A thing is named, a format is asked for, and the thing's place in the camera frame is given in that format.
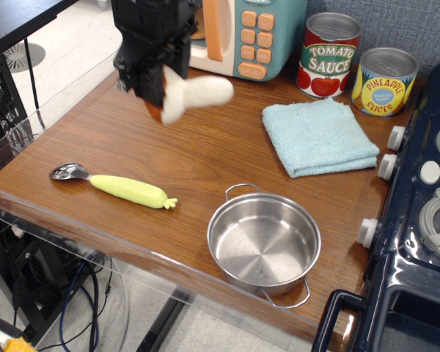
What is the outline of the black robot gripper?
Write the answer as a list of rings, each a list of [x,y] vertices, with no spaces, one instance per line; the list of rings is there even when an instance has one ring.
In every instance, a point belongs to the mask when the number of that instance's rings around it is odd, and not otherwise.
[[[164,70],[188,75],[191,35],[199,1],[113,1],[122,44],[114,60],[118,87],[156,107],[164,104]]]

